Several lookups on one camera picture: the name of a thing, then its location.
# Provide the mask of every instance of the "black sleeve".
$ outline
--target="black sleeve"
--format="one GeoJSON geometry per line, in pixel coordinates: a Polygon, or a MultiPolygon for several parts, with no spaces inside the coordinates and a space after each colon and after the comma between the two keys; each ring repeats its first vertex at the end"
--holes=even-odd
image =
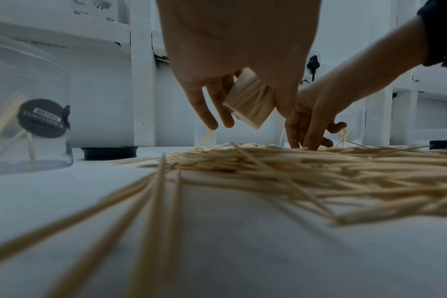
{"type": "Polygon", "coordinates": [[[447,0],[428,0],[418,13],[425,24],[428,60],[424,66],[443,62],[447,67],[447,0]]]}

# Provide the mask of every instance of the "white table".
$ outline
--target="white table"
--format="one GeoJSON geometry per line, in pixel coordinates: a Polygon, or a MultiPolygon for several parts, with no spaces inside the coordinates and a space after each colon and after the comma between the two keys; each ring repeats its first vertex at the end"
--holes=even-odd
{"type": "MultiPolygon", "coordinates": [[[[141,148],[139,156],[187,149],[141,148]]],[[[148,173],[136,164],[118,167],[75,155],[66,169],[0,176],[0,242],[95,204],[148,173]]],[[[176,297],[447,297],[447,219],[331,227],[268,198],[185,187],[176,297]]],[[[41,297],[128,204],[0,264],[0,297],[41,297]]],[[[142,222],[134,223],[80,297],[123,293],[142,222]]]]}

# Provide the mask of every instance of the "plastic jar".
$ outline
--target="plastic jar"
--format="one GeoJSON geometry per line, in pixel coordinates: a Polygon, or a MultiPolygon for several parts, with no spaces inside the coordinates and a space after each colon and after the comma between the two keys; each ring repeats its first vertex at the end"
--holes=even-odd
{"type": "Polygon", "coordinates": [[[73,163],[70,76],[53,56],[0,37],[0,174],[73,163]]]}

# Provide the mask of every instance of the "black label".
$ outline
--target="black label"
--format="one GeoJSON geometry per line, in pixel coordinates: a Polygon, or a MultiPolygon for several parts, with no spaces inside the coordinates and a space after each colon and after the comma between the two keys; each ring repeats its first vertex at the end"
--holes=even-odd
{"type": "Polygon", "coordinates": [[[40,137],[61,137],[67,129],[63,108],[48,99],[32,99],[23,103],[17,119],[26,131],[40,137]]]}

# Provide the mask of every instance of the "clear plastic container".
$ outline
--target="clear plastic container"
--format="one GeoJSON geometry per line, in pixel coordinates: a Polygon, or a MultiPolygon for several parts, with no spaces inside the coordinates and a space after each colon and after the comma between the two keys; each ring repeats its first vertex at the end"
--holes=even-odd
{"type": "Polygon", "coordinates": [[[70,76],[51,55],[0,37],[0,174],[69,166],[70,76]]]}

